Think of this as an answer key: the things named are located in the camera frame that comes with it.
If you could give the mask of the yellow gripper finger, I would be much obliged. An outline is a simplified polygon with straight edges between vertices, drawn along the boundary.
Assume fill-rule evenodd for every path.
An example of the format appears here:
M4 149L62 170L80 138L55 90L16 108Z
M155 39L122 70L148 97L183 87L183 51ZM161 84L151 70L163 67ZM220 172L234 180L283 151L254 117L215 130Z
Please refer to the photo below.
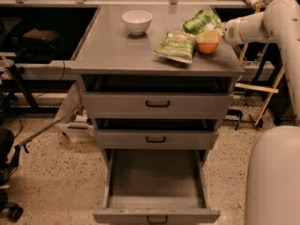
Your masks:
M222 39L222 35L218 29L205 31L195 37L197 43L219 43Z

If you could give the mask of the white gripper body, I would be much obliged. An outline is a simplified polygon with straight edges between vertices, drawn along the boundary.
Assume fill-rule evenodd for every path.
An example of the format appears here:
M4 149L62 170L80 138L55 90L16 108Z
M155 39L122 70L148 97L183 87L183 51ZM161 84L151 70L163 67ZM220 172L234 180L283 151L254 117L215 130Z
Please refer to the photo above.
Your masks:
M241 19L233 19L226 22L223 26L223 40L230 45L244 44L240 34Z

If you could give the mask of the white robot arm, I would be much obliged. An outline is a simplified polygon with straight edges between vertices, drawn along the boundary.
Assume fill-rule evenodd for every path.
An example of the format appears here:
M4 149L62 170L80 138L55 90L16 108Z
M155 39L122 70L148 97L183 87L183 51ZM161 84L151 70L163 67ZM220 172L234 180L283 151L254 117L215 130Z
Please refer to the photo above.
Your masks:
M196 36L196 43L275 43L292 104L300 117L300 5L274 0L263 12ZM247 168L244 225L300 225L300 127L279 126L254 144Z

